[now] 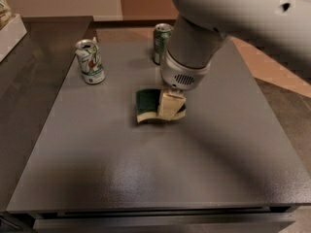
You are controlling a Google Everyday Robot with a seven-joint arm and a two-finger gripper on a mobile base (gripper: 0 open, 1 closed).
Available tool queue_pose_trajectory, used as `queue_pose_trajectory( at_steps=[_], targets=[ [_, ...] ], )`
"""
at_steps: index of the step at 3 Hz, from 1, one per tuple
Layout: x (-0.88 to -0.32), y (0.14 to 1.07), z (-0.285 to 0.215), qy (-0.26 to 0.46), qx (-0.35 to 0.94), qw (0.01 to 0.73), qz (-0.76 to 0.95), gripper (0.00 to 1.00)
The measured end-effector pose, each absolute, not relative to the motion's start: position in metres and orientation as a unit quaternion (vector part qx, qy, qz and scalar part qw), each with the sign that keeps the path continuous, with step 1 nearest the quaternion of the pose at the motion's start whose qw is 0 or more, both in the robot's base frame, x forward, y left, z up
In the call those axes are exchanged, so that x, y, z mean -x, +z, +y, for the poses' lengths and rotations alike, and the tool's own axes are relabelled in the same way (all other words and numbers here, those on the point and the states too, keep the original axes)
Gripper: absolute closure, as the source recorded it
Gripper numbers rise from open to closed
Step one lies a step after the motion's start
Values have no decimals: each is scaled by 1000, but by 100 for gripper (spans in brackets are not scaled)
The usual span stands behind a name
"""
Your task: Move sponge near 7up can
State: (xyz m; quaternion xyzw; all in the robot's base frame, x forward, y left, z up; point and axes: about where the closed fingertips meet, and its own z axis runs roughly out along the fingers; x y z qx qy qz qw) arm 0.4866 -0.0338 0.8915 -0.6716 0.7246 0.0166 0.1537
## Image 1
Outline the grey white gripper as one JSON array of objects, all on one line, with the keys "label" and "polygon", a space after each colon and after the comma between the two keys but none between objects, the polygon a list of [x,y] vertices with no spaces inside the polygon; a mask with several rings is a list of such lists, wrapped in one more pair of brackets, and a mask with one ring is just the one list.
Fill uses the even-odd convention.
[{"label": "grey white gripper", "polygon": [[192,68],[179,63],[169,50],[166,50],[160,64],[160,75],[163,82],[173,89],[163,88],[160,91],[158,117],[161,119],[183,117],[186,114],[186,97],[183,91],[196,89],[209,70],[210,61],[202,67]]}]

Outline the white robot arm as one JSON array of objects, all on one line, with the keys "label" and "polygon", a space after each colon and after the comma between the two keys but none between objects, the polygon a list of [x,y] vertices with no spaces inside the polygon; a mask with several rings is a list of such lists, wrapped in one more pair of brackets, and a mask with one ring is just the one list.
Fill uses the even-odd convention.
[{"label": "white robot arm", "polygon": [[186,103],[230,37],[258,48],[308,81],[311,0],[172,0],[178,11],[160,74],[158,115],[170,120]]}]

